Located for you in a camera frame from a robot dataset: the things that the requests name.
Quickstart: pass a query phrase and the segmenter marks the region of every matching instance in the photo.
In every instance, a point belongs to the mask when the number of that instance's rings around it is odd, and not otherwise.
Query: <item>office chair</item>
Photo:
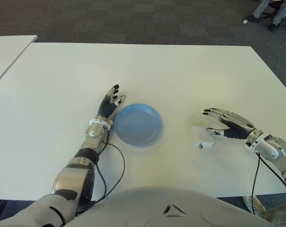
[[[284,2],[283,0],[282,1],[273,1],[273,2],[271,2],[269,4],[269,6],[271,6],[274,9],[274,11],[272,13],[262,13],[265,16],[260,17],[260,19],[271,18],[271,21],[272,21],[273,17],[275,17],[276,14],[278,13],[278,11],[280,10],[281,4],[283,2]],[[286,27],[286,20],[285,19],[282,19],[281,23],[284,25],[284,27]]]

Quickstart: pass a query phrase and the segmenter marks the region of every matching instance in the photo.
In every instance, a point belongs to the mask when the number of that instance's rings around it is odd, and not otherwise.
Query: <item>wire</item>
[[[252,205],[252,211],[253,211],[254,215],[255,215],[255,212],[254,212],[254,206],[253,206],[253,194],[254,194],[254,188],[255,188],[255,182],[256,182],[258,169],[260,168],[260,156],[259,156],[259,154],[257,156],[258,156],[258,163],[257,163],[257,169],[255,172],[255,177],[254,177],[254,182],[253,182],[253,187],[252,187],[252,193],[251,193],[251,205]]]
[[[97,202],[95,202],[95,203],[98,203],[98,202],[102,201],[103,199],[105,199],[105,198],[115,189],[115,187],[116,187],[116,186],[118,185],[118,183],[121,181],[121,179],[123,178],[124,173],[125,173],[125,166],[126,166],[126,164],[125,164],[125,158],[124,158],[123,153],[121,152],[121,150],[120,150],[119,148],[117,148],[117,146],[115,146],[115,145],[113,145],[113,144],[111,144],[111,143],[108,143],[108,142],[107,142],[106,144],[115,147],[115,148],[119,151],[119,153],[121,154],[121,156],[122,156],[122,158],[123,158],[123,172],[122,172],[121,177],[120,177],[119,180],[117,181],[117,183],[112,187],[112,189],[111,189],[105,196],[102,196],[102,197],[101,197]]]
[[[281,183],[283,183],[283,185],[286,187],[286,183],[284,182],[283,179],[281,179],[280,176],[278,176],[278,174],[261,158],[260,154],[259,153],[256,153],[256,155],[259,157],[259,159],[263,162],[263,164],[265,164],[265,166],[272,171],[272,173],[275,174],[275,176],[278,177],[278,179],[281,181]]]
[[[101,174],[101,171],[100,171],[100,169],[99,169],[99,165],[96,164],[95,166],[96,166],[97,172],[99,173],[100,178],[102,179],[103,184],[104,184],[104,193],[103,193],[103,195],[102,195],[102,197],[104,197],[104,196],[106,195],[106,193],[107,193],[107,184],[106,184],[106,181],[105,181],[103,175]]]
[[[99,156],[101,155],[101,153],[102,153],[102,152],[105,150],[105,148],[107,147],[108,141],[109,141],[109,130],[107,131],[107,140],[106,140],[106,142],[102,141],[102,142],[105,144],[105,146],[104,146],[103,149],[100,151]]]

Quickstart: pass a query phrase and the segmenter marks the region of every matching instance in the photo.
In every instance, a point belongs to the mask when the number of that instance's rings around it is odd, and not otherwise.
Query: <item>silver metal arm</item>
[[[286,142],[283,139],[256,129],[251,122],[231,111],[209,108],[203,114],[214,117],[229,127],[224,130],[208,128],[207,131],[214,135],[247,139],[246,147],[273,163],[286,181]]]
[[[107,118],[126,98],[114,96],[118,88],[119,85],[113,86],[104,97],[97,116],[89,122],[85,141],[55,179],[52,194],[43,196],[15,216],[0,221],[0,227],[60,227],[73,220],[80,205],[91,201],[100,144],[104,132],[110,130],[113,123]]]

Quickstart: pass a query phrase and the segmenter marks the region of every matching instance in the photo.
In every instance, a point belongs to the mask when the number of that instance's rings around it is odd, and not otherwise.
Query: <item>person's foot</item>
[[[252,22],[256,22],[256,23],[259,23],[259,22],[260,22],[260,19],[259,19],[259,18],[256,18],[256,17],[253,16],[253,15],[248,16],[248,17],[245,17],[244,19],[247,20],[247,21],[252,21]]]
[[[270,25],[268,26],[268,29],[269,29],[270,31],[276,31],[276,30],[278,29],[278,25],[270,24]]]
[[[249,211],[253,213],[251,196],[243,196],[243,202]],[[262,214],[267,211],[256,196],[253,196],[253,208],[255,215],[258,217],[262,217]]]

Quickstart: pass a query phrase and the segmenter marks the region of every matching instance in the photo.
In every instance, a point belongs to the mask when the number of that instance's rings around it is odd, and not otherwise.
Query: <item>table surface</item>
[[[18,56],[36,39],[36,35],[0,36],[0,79]]]
[[[147,148],[125,144],[111,131],[110,142],[126,159],[113,192],[170,186],[215,197],[250,194],[257,156],[243,140],[215,138],[210,149],[194,147],[192,126],[224,127],[203,116],[205,108],[233,111],[286,140],[286,88],[251,47],[33,43],[0,80],[0,199],[50,193],[117,83],[127,96],[117,112],[150,105],[164,131]],[[122,171],[119,153],[108,146],[99,166],[111,188]],[[280,192],[283,185],[261,164],[255,193]],[[93,199],[102,193],[96,173]]]

